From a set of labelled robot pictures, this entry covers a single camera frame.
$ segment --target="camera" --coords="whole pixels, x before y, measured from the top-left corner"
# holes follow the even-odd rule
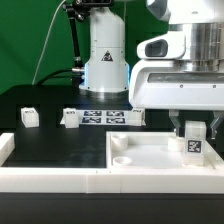
[[[86,7],[109,7],[114,5],[114,0],[75,0],[73,5]]]

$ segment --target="green backdrop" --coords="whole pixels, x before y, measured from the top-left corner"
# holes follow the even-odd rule
[[[44,45],[46,34],[61,0],[0,1],[0,93],[11,86],[31,84]],[[124,4],[118,2],[111,10],[124,17]],[[163,34],[167,24],[157,21],[146,9],[145,0],[127,3],[126,60],[133,67],[138,61],[139,42]],[[89,58],[89,22],[78,24],[81,54]],[[73,65],[71,32],[67,14],[61,9],[57,15],[46,49],[38,80],[58,69]],[[70,84],[57,80],[48,84]]]

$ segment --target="white mount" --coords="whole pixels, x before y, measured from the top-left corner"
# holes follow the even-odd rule
[[[129,89],[129,65],[125,61],[125,25],[109,8],[92,9],[91,57],[85,65],[81,93],[116,98]]]

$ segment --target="small white block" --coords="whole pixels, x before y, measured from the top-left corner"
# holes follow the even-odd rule
[[[66,128],[78,128],[79,116],[75,108],[66,108],[63,110]]]
[[[39,114],[35,108],[22,108],[21,109],[22,122],[26,128],[39,127]]]
[[[142,122],[145,120],[145,109],[135,109],[129,111],[129,124],[132,126],[142,126]]]
[[[206,125],[204,122],[187,121],[185,127],[184,165],[203,166],[205,157]]]
[[[0,166],[6,161],[14,148],[14,134],[3,133],[0,136]]]

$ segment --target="black tabletop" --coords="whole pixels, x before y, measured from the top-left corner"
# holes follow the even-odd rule
[[[68,86],[15,86],[0,96],[0,128],[14,132],[16,148],[5,167],[106,167],[107,131],[171,131],[168,111],[146,111],[146,127],[60,125],[63,108],[130,110],[128,99],[80,96]],[[35,107],[40,127],[26,129],[20,109]],[[222,152],[223,126],[216,146]],[[223,195],[0,194],[0,223],[223,223]]]

